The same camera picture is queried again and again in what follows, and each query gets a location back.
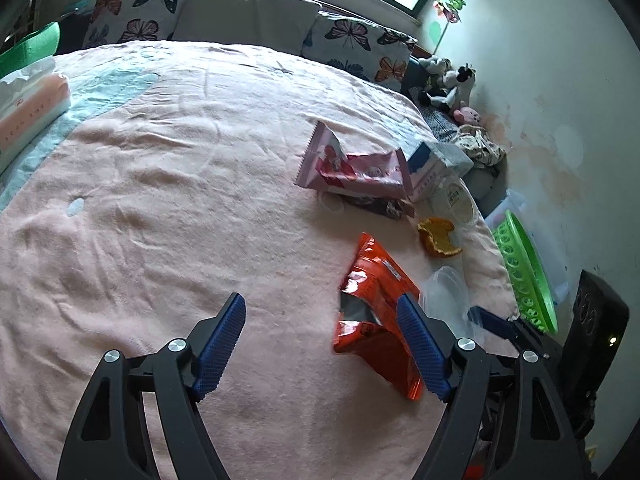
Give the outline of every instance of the speaker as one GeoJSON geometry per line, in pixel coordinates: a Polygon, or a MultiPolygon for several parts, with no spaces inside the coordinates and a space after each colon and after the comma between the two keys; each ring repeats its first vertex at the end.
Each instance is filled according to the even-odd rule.
{"type": "Polygon", "coordinates": [[[629,320],[629,308],[604,280],[583,270],[574,321],[558,365],[562,401],[576,437],[593,427],[596,391],[602,384],[629,320]]]}

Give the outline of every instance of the silver screw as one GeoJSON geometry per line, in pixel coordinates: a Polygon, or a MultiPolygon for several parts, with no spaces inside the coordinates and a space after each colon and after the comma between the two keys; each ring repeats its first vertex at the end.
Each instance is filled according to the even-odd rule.
{"type": "Polygon", "coordinates": [[[538,362],[538,354],[531,350],[525,350],[522,354],[524,360],[529,363],[537,363],[538,362]]]}
{"type": "Polygon", "coordinates": [[[187,342],[184,339],[174,339],[169,343],[169,350],[171,352],[180,352],[187,346],[187,342]]]}
{"type": "Polygon", "coordinates": [[[108,363],[114,363],[114,362],[116,362],[119,358],[120,358],[120,352],[118,352],[117,350],[109,350],[109,351],[104,355],[104,360],[105,360],[105,361],[107,361],[108,363]]]}
{"type": "Polygon", "coordinates": [[[458,340],[458,346],[467,352],[472,351],[476,347],[476,342],[468,337],[463,337],[458,340]]]}

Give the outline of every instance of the red snack bag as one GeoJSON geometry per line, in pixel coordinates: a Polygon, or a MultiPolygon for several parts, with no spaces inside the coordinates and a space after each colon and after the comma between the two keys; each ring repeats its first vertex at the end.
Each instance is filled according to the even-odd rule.
{"type": "Polygon", "coordinates": [[[352,197],[396,199],[407,198],[412,189],[402,150],[344,153],[335,134],[321,122],[309,141],[296,185],[352,197]]]}
{"type": "Polygon", "coordinates": [[[420,373],[396,322],[396,303],[418,288],[391,256],[366,233],[340,288],[334,351],[362,357],[407,399],[422,395],[420,373]]]}

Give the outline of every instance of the orange peel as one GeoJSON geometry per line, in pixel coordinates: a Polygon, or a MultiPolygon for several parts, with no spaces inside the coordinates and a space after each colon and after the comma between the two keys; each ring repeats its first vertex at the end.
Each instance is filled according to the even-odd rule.
{"type": "Polygon", "coordinates": [[[430,216],[418,222],[418,234],[424,249],[434,258],[450,258],[462,252],[451,243],[449,233],[455,229],[451,220],[430,216]]]}

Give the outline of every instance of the tissue box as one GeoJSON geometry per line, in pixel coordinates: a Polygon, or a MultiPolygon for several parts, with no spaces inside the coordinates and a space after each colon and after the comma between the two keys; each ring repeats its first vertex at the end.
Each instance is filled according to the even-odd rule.
{"type": "Polygon", "coordinates": [[[43,60],[0,81],[0,173],[69,108],[68,81],[52,67],[43,60]]]}
{"type": "Polygon", "coordinates": [[[430,197],[446,176],[463,176],[473,161],[455,144],[423,141],[407,161],[412,202],[430,197]]]}

